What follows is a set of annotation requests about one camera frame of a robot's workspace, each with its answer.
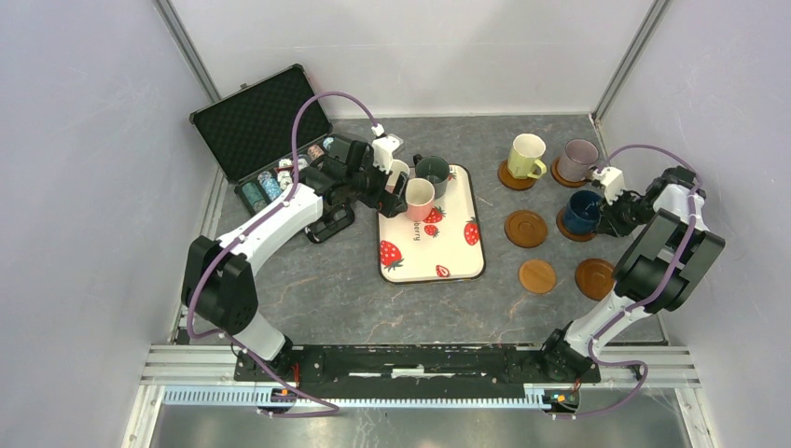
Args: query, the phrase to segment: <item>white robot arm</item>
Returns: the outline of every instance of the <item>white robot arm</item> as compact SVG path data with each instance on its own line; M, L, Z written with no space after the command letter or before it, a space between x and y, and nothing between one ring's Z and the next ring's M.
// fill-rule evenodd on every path
M602 348L621 331L660 310L681 306L725 247L725 240L702 221L705 193L696 191L689 198L695 173L688 169L665 170L645 195L625 190L617 168L594 173L593 180L604 189L598 233L626 236L638 225L645 227L618 261L610 293L587 315L553 331L544 343L537 361L542 372L557 381L585 381ZM682 245L691 216L694 228ZM679 263L664 280L672 259Z
M388 217L407 208L405 174L399 175L393 191L385 190L393 153L404 142L395 135L379 133L377 137L372 145L336 137L324 159L302 171L304 178L300 180L304 184L289 187L295 189L290 201L284 202L287 190L279 200L215 241L197 238L187 256L182 302L189 305L206 267L239 239L208 277L195 311L264 360L275 359L288 341L258 311L254 278L266 260L303 229L311 241L320 243L350 225L354 221L353 201ZM252 229L280 202L283 208Z

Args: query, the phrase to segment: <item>round coaster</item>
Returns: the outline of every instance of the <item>round coaster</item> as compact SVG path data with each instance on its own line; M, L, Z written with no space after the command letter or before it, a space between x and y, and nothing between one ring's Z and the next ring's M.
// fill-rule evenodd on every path
M576 287L589 299L600 301L607 297L616 281L613 280L612 264L603 259L586 259L579 263L574 272Z
M529 259L520 267L520 282L535 294L546 294L555 287L555 270L542 259Z
M526 179L514 178L514 176L508 172L508 161L503 161L500 163L500 168L497 170L497 178L500 179L500 182L502 182L506 188L513 189L515 191L525 191L526 189L529 189L535 185L535 181L537 180L533 179L532 177L528 177Z
M549 169L549 171L552 173L552 178L555 179L559 184L563 185L564 187L568 187L569 189L578 189L588 183L587 180L577 180L576 182L572 182L570 180L564 179L561 173L558 171L558 163L560 162L561 158L558 157L555 159L555 161L552 163L552 167Z
M563 212L565 211L566 211L566 207L562 208L561 211L558 212L558 217L555 218L555 224L558 225L558 230L561 231L563 236L565 236L571 241L576 241L578 243L585 243L586 241L592 240L593 237L596 236L596 233L594 232L588 233L587 235L574 235L573 233L569 232L563 226Z
M547 222L531 210L517 210L506 218L506 236L519 247L536 247L544 243L548 234Z

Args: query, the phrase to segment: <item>gray tabletop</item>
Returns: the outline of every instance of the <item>gray tabletop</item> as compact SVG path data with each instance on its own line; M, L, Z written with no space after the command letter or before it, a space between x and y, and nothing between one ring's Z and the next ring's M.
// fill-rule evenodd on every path
M615 264L630 238L600 235L587 243L564 238L555 216L575 191L547 174L532 189L512 191L497 179L520 133L535 133L547 143L549 164L566 142L596 135L585 116L520 116L383 119L388 133L406 141L398 157L420 152L463 165L472 176L486 258L486 271L469 282L398 286L379 275L376 214L357 204L356 222L329 241L314 245L297 235L281 247L256 276L260 310L294 343L541 343L553 329L587 313L596 303L576 287L577 264L588 258ZM369 138L366 120L342 120L337 131ZM539 247L523 249L505 236L506 217L534 210L548 223ZM218 234L250 216L228 189ZM528 292L518 269L528 259L548 261L558 277L547 294ZM199 343L224 343L219 340ZM659 321L650 317L627 329L621 342L662 341Z

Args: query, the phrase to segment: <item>case lid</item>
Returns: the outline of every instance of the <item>case lid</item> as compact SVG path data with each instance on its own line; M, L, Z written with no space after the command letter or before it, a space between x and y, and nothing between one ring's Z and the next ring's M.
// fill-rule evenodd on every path
M294 118L314 95L304 69L293 65L194 112L189 120L228 180L238 182L291 151ZM331 131L324 109L314 102L302 116L297 145L303 147Z

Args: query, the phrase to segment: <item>tray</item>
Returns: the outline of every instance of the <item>tray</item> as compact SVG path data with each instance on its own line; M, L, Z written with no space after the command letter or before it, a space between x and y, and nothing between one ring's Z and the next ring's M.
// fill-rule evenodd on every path
M451 165L448 189L434 202L428 222L377 214L382 278L405 284L480 277L486 260L474 198L469 172Z

